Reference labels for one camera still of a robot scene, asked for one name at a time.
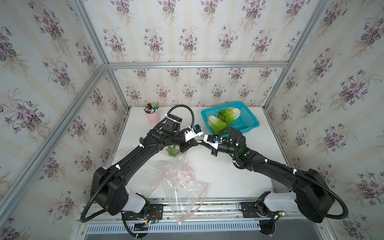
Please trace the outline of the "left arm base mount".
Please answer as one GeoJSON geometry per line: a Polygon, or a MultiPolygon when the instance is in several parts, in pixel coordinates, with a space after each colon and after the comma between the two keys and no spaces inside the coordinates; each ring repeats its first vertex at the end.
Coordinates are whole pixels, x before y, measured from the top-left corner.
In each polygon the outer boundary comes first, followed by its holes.
{"type": "Polygon", "coordinates": [[[128,221],[143,220],[148,224],[154,224],[162,220],[164,204],[151,204],[140,194],[129,195],[128,203],[123,207],[121,213],[128,221]]]}

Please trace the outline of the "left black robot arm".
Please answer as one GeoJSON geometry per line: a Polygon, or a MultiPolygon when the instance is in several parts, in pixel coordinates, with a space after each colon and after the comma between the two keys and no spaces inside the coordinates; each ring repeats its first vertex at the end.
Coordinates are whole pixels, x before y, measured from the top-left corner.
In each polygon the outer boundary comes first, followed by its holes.
{"type": "Polygon", "coordinates": [[[182,118],[171,111],[149,130],[145,137],[140,138],[139,145],[116,164],[109,168],[100,167],[93,176],[90,200],[85,205],[81,223],[109,213],[131,212],[145,217],[149,212],[150,202],[141,194],[129,194],[126,186],[135,173],[154,155],[165,147],[179,146],[183,153],[191,147],[198,146],[196,137],[203,134],[200,125],[191,123],[181,129],[182,118]]]}

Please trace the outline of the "chinese cabbage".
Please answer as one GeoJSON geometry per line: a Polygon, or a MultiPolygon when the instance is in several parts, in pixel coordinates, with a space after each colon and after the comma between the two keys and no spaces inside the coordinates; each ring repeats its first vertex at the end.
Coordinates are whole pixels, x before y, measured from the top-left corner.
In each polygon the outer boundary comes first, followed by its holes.
{"type": "Polygon", "coordinates": [[[166,149],[166,152],[170,157],[174,157],[174,158],[180,155],[181,153],[180,147],[176,145],[168,146],[166,149]]]}
{"type": "Polygon", "coordinates": [[[210,129],[212,130],[213,134],[219,134],[222,129],[228,127],[226,122],[220,120],[215,116],[209,116],[207,118],[207,123],[210,129]]]}
{"type": "Polygon", "coordinates": [[[241,110],[238,108],[230,108],[218,112],[219,119],[226,122],[227,124],[231,124],[236,121],[240,115],[241,110]]]}

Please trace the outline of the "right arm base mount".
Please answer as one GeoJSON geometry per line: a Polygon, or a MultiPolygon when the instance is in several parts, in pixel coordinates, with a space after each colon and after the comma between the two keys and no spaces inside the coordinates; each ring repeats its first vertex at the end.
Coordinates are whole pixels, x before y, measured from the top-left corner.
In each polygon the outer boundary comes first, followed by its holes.
{"type": "Polygon", "coordinates": [[[265,203],[266,197],[271,194],[270,191],[264,192],[255,202],[242,202],[239,204],[239,210],[244,218],[267,218],[272,221],[278,220],[284,216],[282,211],[272,211],[265,203]]]}

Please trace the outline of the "teal plastic basket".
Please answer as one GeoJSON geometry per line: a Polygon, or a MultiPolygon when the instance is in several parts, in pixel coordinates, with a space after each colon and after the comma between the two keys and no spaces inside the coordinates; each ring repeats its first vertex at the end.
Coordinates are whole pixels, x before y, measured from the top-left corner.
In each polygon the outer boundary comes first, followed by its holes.
{"type": "Polygon", "coordinates": [[[218,134],[225,127],[247,133],[260,126],[258,119],[242,102],[205,109],[201,115],[211,134],[218,134]]]}

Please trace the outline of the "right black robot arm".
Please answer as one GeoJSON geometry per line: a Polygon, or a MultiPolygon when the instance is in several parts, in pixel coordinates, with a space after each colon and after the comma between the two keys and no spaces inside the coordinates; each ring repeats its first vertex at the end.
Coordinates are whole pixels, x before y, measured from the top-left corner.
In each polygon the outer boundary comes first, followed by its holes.
{"type": "Polygon", "coordinates": [[[213,156],[225,153],[232,157],[239,170],[265,175],[286,186],[296,194],[298,210],[307,219],[321,223],[324,218],[342,220],[349,215],[345,202],[326,184],[319,172],[291,168],[273,161],[247,146],[246,138],[238,130],[226,128],[229,136],[224,140],[220,135],[205,135],[202,145],[212,151],[213,156]]]}

